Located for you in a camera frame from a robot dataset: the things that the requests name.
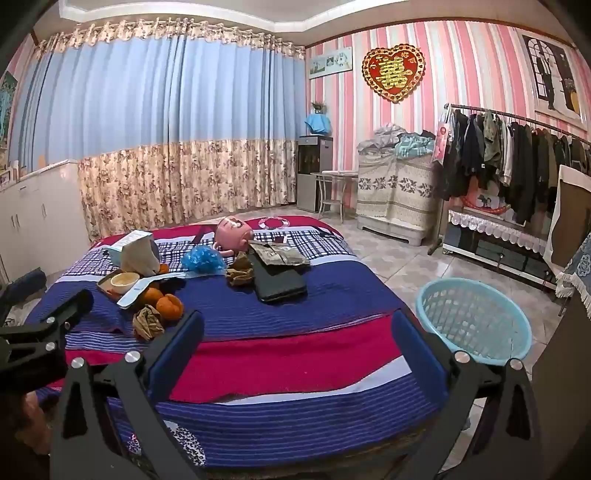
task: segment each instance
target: blue curtain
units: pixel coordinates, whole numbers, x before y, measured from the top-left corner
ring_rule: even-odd
[[[9,160],[28,171],[187,141],[295,140],[304,133],[304,60],[185,35],[48,51],[15,108]]]

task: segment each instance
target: floral cloth cover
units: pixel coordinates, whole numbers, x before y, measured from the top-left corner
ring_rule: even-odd
[[[367,152],[359,157],[357,215],[397,219],[420,229],[436,220],[436,181],[431,154],[397,158],[393,153]]]
[[[570,297],[573,287],[581,295],[591,319],[591,233],[587,235],[579,249],[570,259],[562,273],[557,276],[557,297]]]

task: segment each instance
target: framed picture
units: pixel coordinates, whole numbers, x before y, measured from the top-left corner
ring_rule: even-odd
[[[353,70],[353,48],[345,47],[312,57],[308,65],[308,78]]]
[[[8,148],[8,129],[14,94],[17,91],[17,80],[10,72],[4,73],[0,83],[0,148]]]
[[[12,169],[4,170],[0,172],[0,187],[8,185],[12,180]]]
[[[577,93],[580,80],[571,68],[570,50],[532,32],[519,30],[519,37],[530,71],[535,110],[587,130]]]

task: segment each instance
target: floral curtain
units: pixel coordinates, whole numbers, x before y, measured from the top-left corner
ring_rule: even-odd
[[[78,166],[93,240],[296,199],[292,140],[181,142],[84,158]]]
[[[42,42],[9,159],[80,161],[89,235],[295,201],[304,49],[177,21],[106,23]]]

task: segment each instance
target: red blanket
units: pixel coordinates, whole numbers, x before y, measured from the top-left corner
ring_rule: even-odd
[[[392,338],[391,315],[328,332],[204,342],[189,360],[170,399],[206,403],[270,393],[337,390],[400,355]],[[66,351],[68,362],[77,356],[91,364],[113,363],[122,357]]]

